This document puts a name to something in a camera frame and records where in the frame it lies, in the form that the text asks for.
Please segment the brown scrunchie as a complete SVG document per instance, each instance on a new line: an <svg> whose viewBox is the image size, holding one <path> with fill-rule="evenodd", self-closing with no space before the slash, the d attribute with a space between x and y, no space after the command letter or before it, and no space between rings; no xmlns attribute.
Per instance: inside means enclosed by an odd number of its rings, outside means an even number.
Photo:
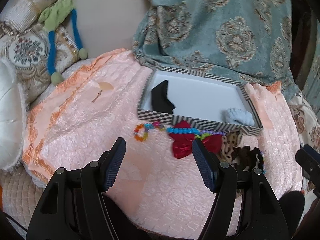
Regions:
<svg viewBox="0 0 320 240"><path fill-rule="evenodd" d="M259 148L250 149L249 146L237 147L234 149L238 155L232 165L236 170L251 172L259 168L264 172L264 158Z"/></svg>

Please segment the leopard print bow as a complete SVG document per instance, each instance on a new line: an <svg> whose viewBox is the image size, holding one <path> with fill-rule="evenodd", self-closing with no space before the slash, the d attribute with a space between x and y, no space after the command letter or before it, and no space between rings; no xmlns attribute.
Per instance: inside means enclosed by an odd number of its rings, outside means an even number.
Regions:
<svg viewBox="0 0 320 240"><path fill-rule="evenodd" d="M239 144L242 140L242 131L230 131L222 136L222 145L221 150L218 153L218 158L220 161L225 161L228 163L232 163L235 161L238 156L234 149L239 147Z"/></svg>

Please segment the red satin bow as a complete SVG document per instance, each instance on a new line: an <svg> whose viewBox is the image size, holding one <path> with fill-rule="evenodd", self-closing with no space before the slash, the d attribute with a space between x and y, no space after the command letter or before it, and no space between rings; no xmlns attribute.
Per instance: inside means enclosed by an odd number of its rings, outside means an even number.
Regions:
<svg viewBox="0 0 320 240"><path fill-rule="evenodd" d="M200 139L209 152L218 154L221 150L223 134L192 128L186 121L181 121L174 127L168 127L167 133L174 140L172 153L176 159L192 154L192 144L195 139Z"/></svg>

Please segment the floral cream fabric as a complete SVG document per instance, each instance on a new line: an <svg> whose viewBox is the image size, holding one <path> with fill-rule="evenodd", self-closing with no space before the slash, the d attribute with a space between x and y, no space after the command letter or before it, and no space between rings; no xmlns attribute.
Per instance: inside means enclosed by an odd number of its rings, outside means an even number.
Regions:
<svg viewBox="0 0 320 240"><path fill-rule="evenodd" d="M319 153L319 121L310 104L302 93L298 93L288 102L288 106L296 125L300 144L303 146L308 144Z"/></svg>

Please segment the light blue fluffy scrunchie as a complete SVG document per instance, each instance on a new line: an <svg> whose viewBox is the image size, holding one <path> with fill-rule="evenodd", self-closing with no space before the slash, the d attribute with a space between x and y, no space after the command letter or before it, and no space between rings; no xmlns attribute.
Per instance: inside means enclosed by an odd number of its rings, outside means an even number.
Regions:
<svg viewBox="0 0 320 240"><path fill-rule="evenodd" d="M225 111L225 120L227 123L254 126L255 122L250 112L239 108L228 108Z"/></svg>

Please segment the pink quilted bedspread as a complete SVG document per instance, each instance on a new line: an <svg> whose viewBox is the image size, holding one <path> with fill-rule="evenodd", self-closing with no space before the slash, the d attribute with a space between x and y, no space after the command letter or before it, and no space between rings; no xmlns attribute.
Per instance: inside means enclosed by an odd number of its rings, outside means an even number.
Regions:
<svg viewBox="0 0 320 240"><path fill-rule="evenodd" d="M192 154L174 157L174 140L166 132L174 126L138 118L139 99L152 71L125 49L67 68L64 81L49 86L28 115L22 159L33 176L48 183L57 168L83 168L122 137L126 153L107 195L140 228L197 239L215 194L205 186ZM261 150L277 198L300 190L299 136L283 94L258 84L244 87L263 130L257 136L242 133L239 147Z"/></svg>

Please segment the white satin pillow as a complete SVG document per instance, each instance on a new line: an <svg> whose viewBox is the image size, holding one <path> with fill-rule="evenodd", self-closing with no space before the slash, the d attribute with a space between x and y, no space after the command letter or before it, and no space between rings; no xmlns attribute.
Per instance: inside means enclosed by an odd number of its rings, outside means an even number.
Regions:
<svg viewBox="0 0 320 240"><path fill-rule="evenodd" d="M18 165L23 152L27 106L15 72L1 62L1 169Z"/></svg>

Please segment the striped black white tray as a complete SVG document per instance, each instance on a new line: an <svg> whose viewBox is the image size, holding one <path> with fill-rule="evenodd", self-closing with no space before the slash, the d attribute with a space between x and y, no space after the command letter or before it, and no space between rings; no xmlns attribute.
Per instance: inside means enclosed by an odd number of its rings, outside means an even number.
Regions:
<svg viewBox="0 0 320 240"><path fill-rule="evenodd" d="M168 82L166 97L175 106L171 114L155 111L151 105L151 91L162 81ZM227 122L225 112L229 108L251 113L253 125ZM222 76L174 67L159 67L151 72L139 99L137 116L140 120L172 126L186 121L192 128L207 131L238 129L249 136L257 136L263 130L243 84Z"/></svg>

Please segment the black velvet pouch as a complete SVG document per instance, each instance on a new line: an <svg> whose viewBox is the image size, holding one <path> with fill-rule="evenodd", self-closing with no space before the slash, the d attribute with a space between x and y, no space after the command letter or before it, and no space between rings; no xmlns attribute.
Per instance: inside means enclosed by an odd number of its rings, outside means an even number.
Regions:
<svg viewBox="0 0 320 240"><path fill-rule="evenodd" d="M151 90L151 107L153 111L173 114L175 105L168 99L168 80L164 80Z"/></svg>

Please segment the teal damask curtain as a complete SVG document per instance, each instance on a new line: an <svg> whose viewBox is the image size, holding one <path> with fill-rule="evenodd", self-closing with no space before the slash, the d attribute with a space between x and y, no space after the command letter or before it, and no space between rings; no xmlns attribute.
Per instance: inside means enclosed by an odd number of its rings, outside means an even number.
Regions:
<svg viewBox="0 0 320 240"><path fill-rule="evenodd" d="M291 0L148 0L133 38L146 67L177 67L298 92L290 70Z"/></svg>

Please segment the floral embroidered cushion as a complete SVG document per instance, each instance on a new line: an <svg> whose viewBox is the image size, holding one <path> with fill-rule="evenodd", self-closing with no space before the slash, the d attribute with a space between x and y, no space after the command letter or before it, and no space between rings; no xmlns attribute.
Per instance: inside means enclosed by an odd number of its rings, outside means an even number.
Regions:
<svg viewBox="0 0 320 240"><path fill-rule="evenodd" d="M78 51L73 38L63 26L55 34L55 43L55 67L62 73L79 60ZM1 23L1 59L6 66L15 70L27 103L36 100L50 85L48 54L48 33L42 24L34 24L26 32L19 33Z"/></svg>

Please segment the green blue plush toy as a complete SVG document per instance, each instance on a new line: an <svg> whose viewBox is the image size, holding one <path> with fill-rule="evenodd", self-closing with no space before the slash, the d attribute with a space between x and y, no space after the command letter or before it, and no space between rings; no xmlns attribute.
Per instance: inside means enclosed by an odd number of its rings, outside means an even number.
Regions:
<svg viewBox="0 0 320 240"><path fill-rule="evenodd" d="M48 33L49 54L47 58L47 70L50 75L52 85L58 85L64 81L60 72L56 70L56 43L55 34L62 29L63 22L70 18L75 49L78 51L78 58L85 60L88 57L88 52L82 44L80 33L77 27L77 11L73 0L57 0L54 4L44 9L38 19L39 23L43 24L44 30Z"/></svg>

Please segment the beige bolster pillow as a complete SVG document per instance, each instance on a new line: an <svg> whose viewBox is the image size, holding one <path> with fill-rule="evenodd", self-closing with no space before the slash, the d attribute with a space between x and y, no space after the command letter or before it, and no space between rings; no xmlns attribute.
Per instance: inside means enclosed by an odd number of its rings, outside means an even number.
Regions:
<svg viewBox="0 0 320 240"><path fill-rule="evenodd" d="M24 32L55 1L57 0L12 0L1 12L1 22L10 29Z"/></svg>

